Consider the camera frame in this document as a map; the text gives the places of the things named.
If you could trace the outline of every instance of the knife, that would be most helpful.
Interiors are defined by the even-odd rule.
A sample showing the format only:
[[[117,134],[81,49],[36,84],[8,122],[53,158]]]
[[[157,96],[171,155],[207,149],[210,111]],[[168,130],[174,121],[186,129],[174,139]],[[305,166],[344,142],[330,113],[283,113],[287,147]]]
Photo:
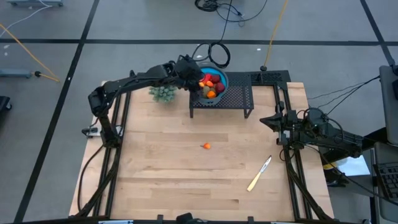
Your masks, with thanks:
[[[262,165],[260,172],[256,175],[256,177],[251,181],[250,185],[248,186],[248,192],[250,192],[253,187],[256,185],[257,180],[259,180],[260,175],[266,170],[268,167],[269,163],[271,162],[272,156],[269,156],[264,165]]]

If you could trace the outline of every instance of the fruit bowl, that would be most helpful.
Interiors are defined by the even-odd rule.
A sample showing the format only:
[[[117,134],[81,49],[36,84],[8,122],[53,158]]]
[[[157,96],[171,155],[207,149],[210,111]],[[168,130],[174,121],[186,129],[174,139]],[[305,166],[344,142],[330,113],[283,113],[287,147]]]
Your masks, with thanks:
[[[205,98],[201,95],[201,97],[199,97],[199,103],[203,104],[203,105],[215,105],[218,102],[220,102],[221,97],[223,97],[223,95],[227,92],[228,90],[228,77],[226,76],[226,74],[221,71],[219,68],[217,68],[215,65],[213,65],[210,62],[203,62],[201,64],[199,64],[199,67],[201,69],[201,71],[203,72],[203,74],[212,74],[212,75],[219,75],[220,76],[220,83],[222,83],[224,85],[224,91],[222,91],[221,93],[217,94],[216,97],[208,99]]]

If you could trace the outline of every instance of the wooden table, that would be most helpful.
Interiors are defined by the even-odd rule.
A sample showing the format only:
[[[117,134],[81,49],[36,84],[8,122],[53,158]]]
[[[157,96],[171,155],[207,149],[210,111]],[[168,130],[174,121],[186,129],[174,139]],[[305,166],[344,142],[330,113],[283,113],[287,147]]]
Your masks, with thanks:
[[[292,108],[307,108],[303,83],[288,87]],[[165,220],[174,220],[191,212],[205,220],[253,216],[255,221],[293,221],[285,163],[279,159],[282,147],[275,143],[277,134],[259,122],[274,115],[274,93],[271,87],[254,86],[253,95],[255,109],[249,119],[243,119],[240,110],[197,110],[191,119],[187,91],[178,91],[169,105],[153,102],[148,89],[134,91],[111,218],[155,220],[163,214]],[[211,143],[210,150],[200,147],[204,142]],[[88,140],[82,166],[100,145],[100,138]],[[103,155],[104,150],[85,172],[83,205],[97,188]],[[269,167],[247,192],[270,155]],[[302,163],[309,192],[332,217],[319,155],[305,148]],[[76,193],[71,215],[77,213]],[[297,195],[305,217],[302,196]]]

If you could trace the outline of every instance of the knife handle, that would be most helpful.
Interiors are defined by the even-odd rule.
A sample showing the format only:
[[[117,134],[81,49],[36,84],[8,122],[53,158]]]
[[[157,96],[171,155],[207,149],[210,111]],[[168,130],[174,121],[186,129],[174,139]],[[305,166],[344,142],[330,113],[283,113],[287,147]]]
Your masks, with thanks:
[[[250,192],[250,191],[253,189],[253,187],[256,185],[257,180],[259,180],[259,178],[260,178],[260,175],[261,175],[261,172],[259,172],[259,173],[256,175],[256,177],[251,181],[250,185],[249,185],[248,188],[247,188],[248,192]]]

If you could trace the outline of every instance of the blue bowl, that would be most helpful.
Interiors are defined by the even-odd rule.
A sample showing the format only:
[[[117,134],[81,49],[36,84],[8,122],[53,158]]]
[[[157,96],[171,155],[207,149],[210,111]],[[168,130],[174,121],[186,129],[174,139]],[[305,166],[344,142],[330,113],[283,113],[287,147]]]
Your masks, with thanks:
[[[206,73],[210,73],[212,75],[219,75],[221,78],[221,83],[225,86],[225,90],[218,94],[217,97],[212,98],[212,99],[208,99],[208,98],[203,98],[200,97],[199,98],[199,103],[203,104],[203,105],[216,105],[218,102],[220,102],[221,97],[223,97],[223,95],[226,93],[227,89],[228,89],[228,77],[226,76],[226,74],[224,72],[222,72],[220,69],[216,68],[215,66],[211,66],[209,65],[210,63],[206,63],[205,65],[199,65],[201,71],[206,74]]]

